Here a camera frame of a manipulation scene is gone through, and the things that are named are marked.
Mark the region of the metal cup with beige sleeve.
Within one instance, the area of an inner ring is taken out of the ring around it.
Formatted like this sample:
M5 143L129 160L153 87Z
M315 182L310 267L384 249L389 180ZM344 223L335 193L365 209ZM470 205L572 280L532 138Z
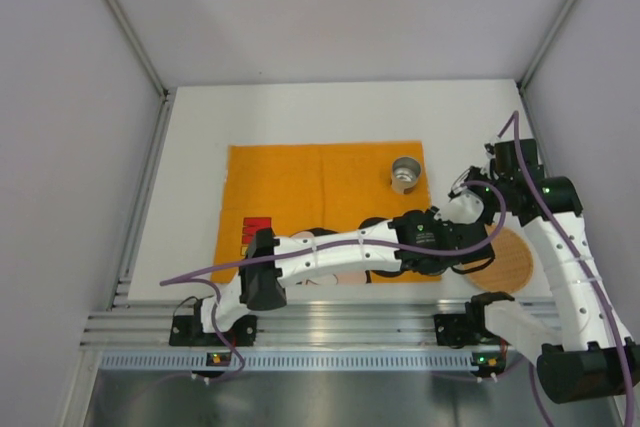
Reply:
M416 187L422 174L422 166L413 157L403 156L396 158L390 171L390 185L392 190L401 195L411 193Z

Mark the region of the orange cartoon mouse placemat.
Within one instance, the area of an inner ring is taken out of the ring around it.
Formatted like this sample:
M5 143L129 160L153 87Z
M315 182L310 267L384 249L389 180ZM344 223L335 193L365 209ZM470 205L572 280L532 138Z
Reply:
M426 175L407 194L391 187L401 157L422 162L421 142L230 147L214 263L242 259L262 228L286 237L348 232L368 219L426 210Z

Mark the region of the fork with teal handle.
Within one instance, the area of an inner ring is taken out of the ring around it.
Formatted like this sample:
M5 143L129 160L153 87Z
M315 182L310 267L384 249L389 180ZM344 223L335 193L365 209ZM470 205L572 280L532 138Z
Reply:
M459 190L462 187L462 184L465 182L465 180L467 179L469 175L469 168L467 168L465 171L463 171L458 178L452 183L448 196L450 198L453 198L455 196L458 195Z

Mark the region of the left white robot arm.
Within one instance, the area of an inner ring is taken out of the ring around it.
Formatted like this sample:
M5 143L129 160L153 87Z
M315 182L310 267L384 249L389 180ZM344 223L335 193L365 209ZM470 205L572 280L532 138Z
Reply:
M486 228L505 214L465 192L443 208L413 210L368 227L313 237L258 232L221 292L203 300L203 332L226 332L250 313L280 309L287 288L307 280L360 271L439 276L459 264L485 261L493 248Z

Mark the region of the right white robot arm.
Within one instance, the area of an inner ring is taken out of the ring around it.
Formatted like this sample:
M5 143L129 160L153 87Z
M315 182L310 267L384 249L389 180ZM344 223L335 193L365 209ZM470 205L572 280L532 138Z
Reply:
M542 262L561 327L547 328L505 292L476 295L465 305L478 330L500 337L535 368L556 404L623 395L639 383L639 345L612 307L586 237L583 207L566 177L548 177L532 139L487 147L487 168L468 182L495 187Z

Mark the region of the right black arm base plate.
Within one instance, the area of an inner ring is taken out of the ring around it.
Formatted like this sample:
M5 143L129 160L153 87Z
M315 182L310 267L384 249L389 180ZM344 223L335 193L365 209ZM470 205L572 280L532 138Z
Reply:
M433 316L438 346L461 349L470 346L498 346L500 339L481 332L465 314L436 314Z

